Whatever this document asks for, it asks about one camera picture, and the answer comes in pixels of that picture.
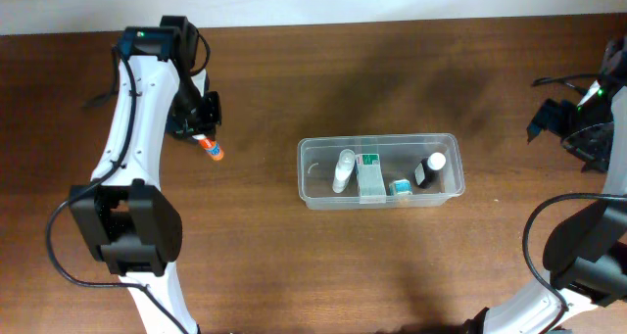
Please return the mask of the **orange tube white cap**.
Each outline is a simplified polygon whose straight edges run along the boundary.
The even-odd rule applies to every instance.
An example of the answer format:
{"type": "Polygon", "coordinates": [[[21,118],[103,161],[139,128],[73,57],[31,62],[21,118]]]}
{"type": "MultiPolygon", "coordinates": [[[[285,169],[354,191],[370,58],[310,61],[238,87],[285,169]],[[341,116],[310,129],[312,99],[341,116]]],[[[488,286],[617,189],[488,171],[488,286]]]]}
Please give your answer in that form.
{"type": "Polygon", "coordinates": [[[220,161],[223,158],[224,153],[215,140],[204,134],[194,135],[193,138],[214,161],[220,161]]]}

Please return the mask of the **white spray bottle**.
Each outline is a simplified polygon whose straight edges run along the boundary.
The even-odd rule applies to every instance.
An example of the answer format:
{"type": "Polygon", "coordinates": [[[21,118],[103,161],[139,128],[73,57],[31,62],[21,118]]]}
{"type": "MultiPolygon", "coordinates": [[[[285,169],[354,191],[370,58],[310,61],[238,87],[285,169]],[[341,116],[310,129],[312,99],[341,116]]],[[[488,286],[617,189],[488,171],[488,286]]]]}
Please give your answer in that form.
{"type": "Polygon", "coordinates": [[[342,193],[352,176],[356,162],[355,152],[351,149],[344,149],[340,152],[338,161],[335,167],[334,180],[332,183],[332,190],[339,194],[342,193]]]}

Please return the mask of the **dark bottle white cap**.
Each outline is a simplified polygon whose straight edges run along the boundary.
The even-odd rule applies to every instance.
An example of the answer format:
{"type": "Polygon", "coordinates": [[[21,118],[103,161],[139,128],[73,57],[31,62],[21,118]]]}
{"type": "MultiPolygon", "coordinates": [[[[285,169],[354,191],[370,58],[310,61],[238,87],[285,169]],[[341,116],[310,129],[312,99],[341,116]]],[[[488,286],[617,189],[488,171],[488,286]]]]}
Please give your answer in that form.
{"type": "Polygon", "coordinates": [[[421,189],[429,188],[447,162],[443,153],[436,152],[423,159],[414,170],[416,184],[421,189]]]}

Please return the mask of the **small jar gold lid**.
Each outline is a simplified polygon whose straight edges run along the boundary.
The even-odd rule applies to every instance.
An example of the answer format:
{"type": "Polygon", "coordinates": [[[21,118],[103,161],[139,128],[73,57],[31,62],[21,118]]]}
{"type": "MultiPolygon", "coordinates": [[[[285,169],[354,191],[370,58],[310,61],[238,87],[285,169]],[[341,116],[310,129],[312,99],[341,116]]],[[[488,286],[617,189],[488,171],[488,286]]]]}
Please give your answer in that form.
{"type": "Polygon", "coordinates": [[[393,180],[389,184],[390,194],[392,196],[412,195],[412,186],[407,179],[393,180]]]}

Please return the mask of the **white green medicine box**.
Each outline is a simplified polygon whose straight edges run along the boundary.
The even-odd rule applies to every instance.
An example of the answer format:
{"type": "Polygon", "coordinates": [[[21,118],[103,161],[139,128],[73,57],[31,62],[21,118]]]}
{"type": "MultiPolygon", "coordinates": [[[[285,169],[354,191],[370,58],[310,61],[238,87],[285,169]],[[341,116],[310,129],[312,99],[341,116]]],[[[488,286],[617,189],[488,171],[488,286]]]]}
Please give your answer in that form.
{"type": "Polygon", "coordinates": [[[360,203],[385,203],[387,194],[379,155],[356,155],[356,167],[360,203]]]}

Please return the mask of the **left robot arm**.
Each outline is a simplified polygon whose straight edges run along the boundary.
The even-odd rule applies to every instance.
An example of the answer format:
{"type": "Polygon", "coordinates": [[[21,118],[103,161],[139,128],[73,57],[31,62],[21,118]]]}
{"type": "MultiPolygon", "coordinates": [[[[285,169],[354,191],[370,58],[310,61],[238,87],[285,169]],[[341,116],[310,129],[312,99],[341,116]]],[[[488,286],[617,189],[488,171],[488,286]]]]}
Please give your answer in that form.
{"type": "Polygon", "coordinates": [[[149,333],[200,330],[177,275],[182,220],[161,191],[160,159],[166,135],[222,157],[219,96],[194,67],[207,44],[184,16],[123,31],[112,49],[118,100],[104,152],[89,183],[73,186],[64,202],[92,258],[118,277],[98,288],[127,289],[149,333]]]}

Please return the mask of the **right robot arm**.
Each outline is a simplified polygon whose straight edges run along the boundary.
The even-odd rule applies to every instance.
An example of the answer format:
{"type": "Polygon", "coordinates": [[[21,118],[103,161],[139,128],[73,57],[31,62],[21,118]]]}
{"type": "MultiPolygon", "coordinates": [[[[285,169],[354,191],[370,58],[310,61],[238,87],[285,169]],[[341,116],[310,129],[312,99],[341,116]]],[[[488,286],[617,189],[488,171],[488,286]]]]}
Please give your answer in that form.
{"type": "Polygon", "coordinates": [[[585,171],[603,172],[600,193],[567,193],[541,203],[528,217],[522,253],[533,279],[500,306],[467,320],[461,332],[561,333],[573,316],[626,299],[626,39],[607,43],[589,88],[576,90],[578,104],[548,99],[528,124],[527,138],[549,131],[581,160],[585,171]],[[559,202],[587,200],[589,206],[561,222],[549,236],[543,266],[529,253],[532,225],[559,202]]]}

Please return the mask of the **clear plastic container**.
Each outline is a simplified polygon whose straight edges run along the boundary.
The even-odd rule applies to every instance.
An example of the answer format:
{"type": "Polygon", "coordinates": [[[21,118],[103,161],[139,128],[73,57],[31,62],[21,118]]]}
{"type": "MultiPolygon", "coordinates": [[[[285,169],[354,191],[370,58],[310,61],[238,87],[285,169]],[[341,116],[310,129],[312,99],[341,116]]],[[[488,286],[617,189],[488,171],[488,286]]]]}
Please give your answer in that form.
{"type": "Polygon", "coordinates": [[[437,207],[465,189],[450,133],[305,138],[298,190],[311,210],[437,207]]]}

